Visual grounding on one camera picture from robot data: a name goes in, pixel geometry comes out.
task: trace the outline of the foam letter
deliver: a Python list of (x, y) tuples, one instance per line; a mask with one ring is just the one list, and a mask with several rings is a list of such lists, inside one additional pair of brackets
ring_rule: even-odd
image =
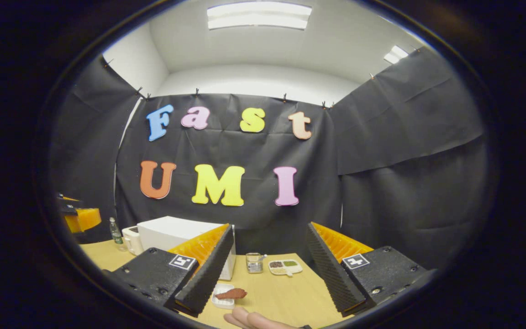
[(182, 126), (184, 127), (194, 127), (194, 129), (202, 130), (208, 123), (206, 120), (210, 115), (210, 110), (202, 106), (195, 106), (188, 110), (188, 113), (198, 112), (198, 114), (186, 114), (182, 118)]
[(276, 167), (273, 172), (279, 182), (279, 197), (275, 199), (278, 206), (295, 206), (299, 199), (294, 194), (294, 175), (298, 169), (294, 167)]
[(147, 115), (146, 119), (150, 121), (150, 131), (151, 131), (150, 142), (165, 135), (165, 129), (161, 125), (163, 125), (164, 127), (168, 126), (168, 123), (169, 123), (168, 113), (171, 113), (173, 110), (174, 110), (174, 107), (171, 105), (168, 105), (168, 106), (164, 106), (160, 108), (159, 110)]
[(242, 111), (242, 121), (239, 123), (242, 131), (258, 133), (265, 128), (265, 111), (262, 108), (246, 108)]
[(296, 112), (288, 117), (292, 121), (292, 129), (294, 135), (299, 139), (308, 139), (311, 137), (311, 132), (305, 130), (305, 124), (310, 123), (311, 120), (305, 117), (303, 112)]
[(221, 202), (225, 206), (242, 206), (245, 203), (241, 199), (241, 176), (245, 173), (243, 167), (228, 167), (221, 180), (217, 178), (215, 169), (210, 164), (199, 164), (195, 170), (198, 173), (198, 183), (192, 202), (207, 204), (206, 190), (208, 190), (213, 204), (219, 202), (223, 192), (225, 192), (225, 197)]
[(142, 177), (139, 181), (139, 187), (142, 193), (148, 198), (163, 199), (169, 193), (169, 185), (172, 183), (172, 171), (176, 165), (171, 162), (163, 162), (163, 176), (161, 177), (161, 187), (156, 190), (152, 186), (153, 170), (157, 168), (157, 162), (142, 161)]

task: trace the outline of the purple letter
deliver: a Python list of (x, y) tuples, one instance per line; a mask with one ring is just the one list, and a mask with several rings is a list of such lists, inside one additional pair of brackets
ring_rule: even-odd
[(298, 169), (294, 167), (276, 167), (273, 172), (279, 182), (279, 197), (275, 199), (278, 206), (295, 206), (299, 199), (294, 194), (294, 175)]
[(194, 106), (193, 108), (190, 108), (190, 110), (188, 110), (188, 113), (194, 113), (196, 111), (198, 111), (197, 114), (184, 115), (184, 117), (182, 118), (182, 126), (194, 127), (194, 129), (202, 130), (208, 125), (208, 123), (206, 123), (206, 120), (210, 115), (210, 110), (202, 106)]

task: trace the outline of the plastic bottle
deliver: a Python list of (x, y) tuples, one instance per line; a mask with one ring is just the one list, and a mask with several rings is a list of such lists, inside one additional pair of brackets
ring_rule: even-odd
[(121, 231), (119, 231), (119, 227), (117, 226), (117, 223), (115, 222), (115, 219), (113, 217), (109, 218), (109, 227), (111, 228), (111, 235), (113, 236), (113, 240), (115, 240), (115, 243), (119, 246), (119, 251), (127, 251), (127, 248), (125, 248), (125, 246), (123, 245)]

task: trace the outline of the human hand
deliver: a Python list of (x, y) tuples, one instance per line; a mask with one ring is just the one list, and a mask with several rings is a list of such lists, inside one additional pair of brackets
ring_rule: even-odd
[(228, 323), (243, 329), (296, 329), (285, 323), (269, 320), (257, 312), (249, 313), (244, 308), (234, 308), (232, 313), (224, 315)]

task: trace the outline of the white ceiling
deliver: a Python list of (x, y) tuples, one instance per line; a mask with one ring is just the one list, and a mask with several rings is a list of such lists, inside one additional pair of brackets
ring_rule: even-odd
[(230, 27), (209, 31), (206, 9), (241, 0), (188, 0), (150, 21), (168, 71), (226, 64), (308, 69), (364, 83), (389, 66), (394, 45), (407, 52), (422, 43), (352, 0), (290, 0), (312, 7), (305, 31)]

